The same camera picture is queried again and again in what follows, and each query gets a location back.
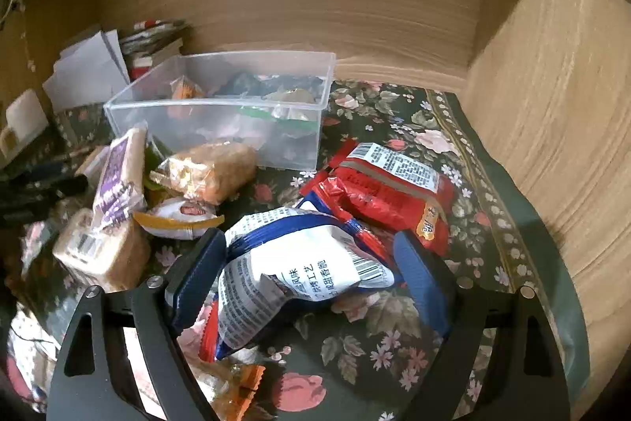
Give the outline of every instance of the metal screw head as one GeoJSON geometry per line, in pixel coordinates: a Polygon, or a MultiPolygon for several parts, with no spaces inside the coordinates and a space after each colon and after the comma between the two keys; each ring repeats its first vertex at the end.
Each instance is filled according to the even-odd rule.
{"type": "Polygon", "coordinates": [[[469,277],[458,277],[456,284],[462,289],[471,289],[473,287],[473,281],[469,277]]]}
{"type": "Polygon", "coordinates": [[[101,288],[99,286],[90,286],[85,290],[85,295],[88,298],[94,298],[101,292],[101,288]]]}
{"type": "Polygon", "coordinates": [[[160,275],[154,275],[153,277],[149,277],[147,279],[147,285],[150,289],[159,288],[162,286],[164,279],[160,275]]]}
{"type": "Polygon", "coordinates": [[[528,298],[529,300],[531,298],[534,298],[534,289],[532,289],[529,286],[522,286],[519,288],[519,293],[524,297],[524,298],[528,298]]]}

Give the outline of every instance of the tablecloth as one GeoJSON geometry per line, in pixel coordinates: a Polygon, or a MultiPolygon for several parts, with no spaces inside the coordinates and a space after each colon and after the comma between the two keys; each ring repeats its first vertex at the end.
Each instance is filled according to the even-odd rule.
{"type": "MultiPolygon", "coordinates": [[[[319,167],[348,138],[376,142],[444,173],[456,187],[447,265],[485,288],[537,291],[564,359],[570,396],[589,375],[587,335],[576,292],[541,219],[484,150],[453,94],[376,82],[336,82],[323,121],[319,167]]],[[[226,201],[223,228],[241,216],[292,205],[312,172],[260,168],[226,201]]],[[[380,232],[381,237],[389,235],[380,232]]],[[[163,273],[191,241],[154,238],[145,276],[163,273]]],[[[42,251],[30,267],[26,297],[61,341],[81,284],[42,251]]],[[[458,415],[482,388],[493,332],[485,331],[458,415]]],[[[253,350],[266,365],[250,419],[393,419],[421,387],[441,339],[419,320],[403,288],[346,295],[277,330],[253,350]]]]}

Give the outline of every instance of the green tablecloth edge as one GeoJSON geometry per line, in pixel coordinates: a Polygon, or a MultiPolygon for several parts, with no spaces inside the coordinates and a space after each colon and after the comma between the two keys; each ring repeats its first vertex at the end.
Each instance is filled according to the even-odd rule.
{"type": "Polygon", "coordinates": [[[504,167],[488,154],[478,134],[471,127],[457,96],[453,93],[446,95],[456,122],[466,133],[485,172],[517,223],[537,267],[566,352],[567,388],[570,403],[573,403],[589,379],[589,343],[583,310],[572,278],[556,243],[532,204],[515,186],[504,167]]]}

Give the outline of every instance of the transparent container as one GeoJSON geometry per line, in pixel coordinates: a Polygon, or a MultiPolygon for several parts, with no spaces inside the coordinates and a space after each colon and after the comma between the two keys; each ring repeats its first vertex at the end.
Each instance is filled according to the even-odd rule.
{"type": "Polygon", "coordinates": [[[239,141],[261,166],[313,171],[334,67],[335,54],[325,52],[173,56],[111,98],[105,113],[116,136],[146,122],[172,153],[239,141]],[[172,100],[182,75],[206,97],[172,100]]]}

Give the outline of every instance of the blue gripper pad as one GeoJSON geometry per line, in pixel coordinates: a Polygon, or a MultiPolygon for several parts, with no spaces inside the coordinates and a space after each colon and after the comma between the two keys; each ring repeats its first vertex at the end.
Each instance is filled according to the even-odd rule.
{"type": "Polygon", "coordinates": [[[208,229],[190,254],[180,257],[169,270],[165,300],[171,309],[176,333],[193,326],[204,300],[221,273],[226,259],[226,238],[219,229],[208,229]]]}
{"type": "Polygon", "coordinates": [[[421,320],[445,337],[451,330],[456,300],[456,279],[451,270],[422,246],[411,230],[394,235],[393,250],[421,320]]]}

